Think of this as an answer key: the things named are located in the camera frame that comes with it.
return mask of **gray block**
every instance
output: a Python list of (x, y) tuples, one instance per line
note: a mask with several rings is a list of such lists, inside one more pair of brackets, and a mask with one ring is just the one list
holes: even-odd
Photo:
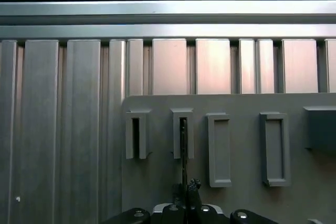
[(308, 114), (308, 148), (335, 153), (336, 106), (309, 106), (305, 110)]

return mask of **horizontal aluminum beam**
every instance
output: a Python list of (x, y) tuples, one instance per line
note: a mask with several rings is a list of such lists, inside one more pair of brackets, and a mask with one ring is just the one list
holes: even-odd
[(336, 1), (0, 3), (0, 25), (336, 24)]
[(2, 40), (151, 38), (336, 38), (336, 24), (154, 24), (0, 26)]

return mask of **metal wall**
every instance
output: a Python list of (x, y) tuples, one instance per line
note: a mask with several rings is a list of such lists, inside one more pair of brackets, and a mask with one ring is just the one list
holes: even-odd
[(125, 210), (125, 97), (335, 92), (336, 3), (250, 3), (3, 4), (0, 223)]

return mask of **metal bolt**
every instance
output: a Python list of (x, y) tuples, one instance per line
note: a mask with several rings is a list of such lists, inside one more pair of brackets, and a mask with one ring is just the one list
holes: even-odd
[(240, 219), (246, 219), (247, 218), (247, 214), (244, 213), (244, 212), (238, 212), (237, 215)]
[(141, 211), (136, 211), (134, 214), (135, 217), (142, 217), (143, 213)]
[(178, 208), (177, 208), (176, 206), (171, 206), (171, 207), (169, 208), (169, 210), (170, 210), (170, 211), (177, 211)]
[(208, 211), (210, 211), (210, 208), (209, 208), (208, 206), (202, 206), (202, 207), (201, 207), (201, 210), (202, 210), (203, 212), (208, 212)]

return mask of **gray bracket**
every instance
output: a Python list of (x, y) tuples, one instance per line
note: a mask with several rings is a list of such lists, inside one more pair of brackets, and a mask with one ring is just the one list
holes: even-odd
[(225, 113), (209, 113), (207, 119), (210, 186), (230, 187), (230, 117)]
[(193, 109), (171, 109), (173, 113), (174, 158), (181, 158), (180, 119), (187, 120), (188, 158), (194, 158), (194, 118)]
[(267, 186), (290, 185), (288, 130), (286, 114), (260, 113), (261, 174)]
[(149, 110), (131, 111), (125, 118), (125, 144), (126, 159), (136, 156), (139, 151), (139, 159), (146, 159), (149, 154), (148, 119)]

